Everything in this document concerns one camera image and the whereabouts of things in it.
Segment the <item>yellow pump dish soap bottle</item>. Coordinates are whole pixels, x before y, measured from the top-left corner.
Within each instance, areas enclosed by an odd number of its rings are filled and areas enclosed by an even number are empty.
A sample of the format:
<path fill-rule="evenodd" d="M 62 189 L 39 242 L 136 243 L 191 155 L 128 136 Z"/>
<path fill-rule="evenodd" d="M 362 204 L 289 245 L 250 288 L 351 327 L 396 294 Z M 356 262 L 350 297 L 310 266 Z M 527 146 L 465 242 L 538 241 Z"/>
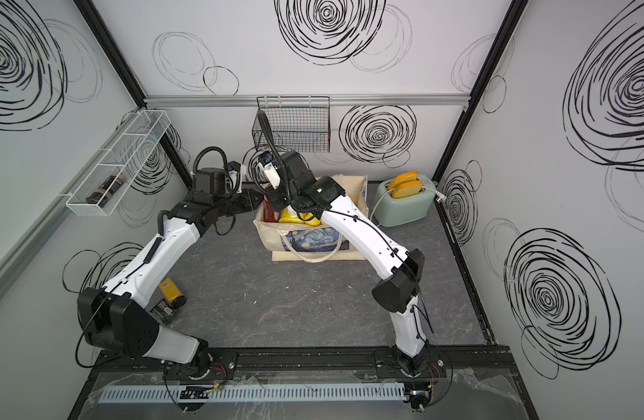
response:
<path fill-rule="evenodd" d="M 291 206 L 281 211 L 279 223 L 304 224 L 311 227 L 318 227 L 322 224 L 312 213 L 302 213 L 295 211 Z"/>

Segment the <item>canvas starry night tote bag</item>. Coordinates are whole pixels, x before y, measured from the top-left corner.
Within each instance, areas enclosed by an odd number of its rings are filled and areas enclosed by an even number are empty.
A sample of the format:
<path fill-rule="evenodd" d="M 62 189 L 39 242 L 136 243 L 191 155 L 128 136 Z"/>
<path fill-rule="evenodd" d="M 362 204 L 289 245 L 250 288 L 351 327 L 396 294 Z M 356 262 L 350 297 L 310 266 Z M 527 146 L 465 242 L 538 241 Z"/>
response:
<path fill-rule="evenodd" d="M 264 248 L 274 262 L 303 261 L 310 264 L 336 261 L 361 261 L 362 253 L 333 227 L 320 224 L 268 222 L 269 203 L 260 204 L 254 225 Z"/>

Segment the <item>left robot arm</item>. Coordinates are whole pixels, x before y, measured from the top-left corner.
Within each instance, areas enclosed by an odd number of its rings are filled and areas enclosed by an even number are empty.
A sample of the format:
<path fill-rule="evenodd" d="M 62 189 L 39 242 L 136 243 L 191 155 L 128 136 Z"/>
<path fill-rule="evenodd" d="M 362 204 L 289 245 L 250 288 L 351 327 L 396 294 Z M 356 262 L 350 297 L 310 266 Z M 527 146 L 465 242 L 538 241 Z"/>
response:
<path fill-rule="evenodd" d="M 157 216 L 157 233 L 125 268 L 78 296 L 81 342 L 114 355 L 176 363 L 202 378 L 212 357 L 203 339 L 165 327 L 148 312 L 158 285 L 176 261 L 221 217 L 235 220 L 257 210 L 264 195 L 243 189 L 229 171 L 197 170 L 185 198 Z"/>

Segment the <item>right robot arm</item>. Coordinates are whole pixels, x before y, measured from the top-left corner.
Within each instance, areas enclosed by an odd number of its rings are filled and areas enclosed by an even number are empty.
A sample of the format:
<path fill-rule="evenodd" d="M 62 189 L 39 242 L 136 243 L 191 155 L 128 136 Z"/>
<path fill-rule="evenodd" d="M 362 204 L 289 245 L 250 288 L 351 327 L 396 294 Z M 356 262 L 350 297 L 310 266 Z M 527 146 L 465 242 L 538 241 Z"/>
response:
<path fill-rule="evenodd" d="M 424 255 L 408 250 L 357 208 L 346 190 L 329 176 L 316 177 L 298 152 L 261 152 L 256 172 L 265 177 L 258 184 L 276 212 L 291 209 L 295 215 L 310 215 L 346 238 L 369 262 L 380 281 L 372 296 L 389 312 L 395 330 L 397 363 L 408 376 L 425 369 L 429 317 L 421 300 L 420 281 Z"/>

